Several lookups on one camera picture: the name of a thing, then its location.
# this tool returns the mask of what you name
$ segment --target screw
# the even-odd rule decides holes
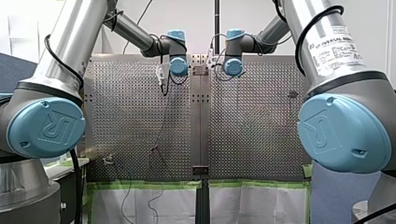
[[[61,212],[66,211],[67,204],[66,203],[61,203]]]

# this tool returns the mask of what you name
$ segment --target green tape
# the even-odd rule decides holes
[[[278,182],[263,180],[209,180],[210,188],[258,187],[272,189],[307,189],[309,182]]]
[[[93,189],[200,189],[201,181],[180,181],[180,182],[148,182],[138,180],[118,180],[114,182],[89,183]]]
[[[304,169],[305,178],[312,177],[313,169],[314,169],[314,165],[313,164],[303,165],[303,169]]]
[[[89,159],[87,158],[78,158],[78,163],[81,163],[82,161],[88,161]],[[61,162],[61,166],[73,166],[72,160],[66,160]]]
[[[139,180],[117,180],[114,182],[94,182],[87,186],[88,224],[92,224],[92,201],[93,194],[97,190],[104,189],[200,189],[201,181],[180,181],[180,182],[148,182]]]
[[[311,184],[308,185],[306,189],[306,214],[305,214],[305,222],[306,224],[311,223],[311,193],[312,193],[312,186]]]

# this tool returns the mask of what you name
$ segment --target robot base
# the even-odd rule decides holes
[[[61,223],[60,185],[49,182],[39,160],[0,164],[0,222]]]
[[[352,223],[367,217],[375,211],[396,203],[396,177],[381,174],[369,201],[355,203],[352,208]],[[396,211],[386,213],[367,224],[396,223]]]

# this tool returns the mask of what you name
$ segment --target metal pole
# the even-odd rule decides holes
[[[106,19],[112,16],[113,14],[107,13]],[[112,29],[113,22],[113,20],[107,21],[105,22],[105,26]],[[114,32],[143,51],[149,50],[155,41],[145,30],[124,14],[117,17],[117,24],[114,27]]]
[[[215,0],[215,54],[220,54],[220,0]]]

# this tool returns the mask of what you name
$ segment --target white cloth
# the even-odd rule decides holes
[[[91,224],[130,224],[122,216],[121,205],[128,189],[101,189],[92,196]],[[162,196],[149,204],[149,201]],[[195,224],[196,189],[131,189],[123,206],[124,215],[134,224]]]
[[[305,224],[307,189],[210,189],[211,224]]]

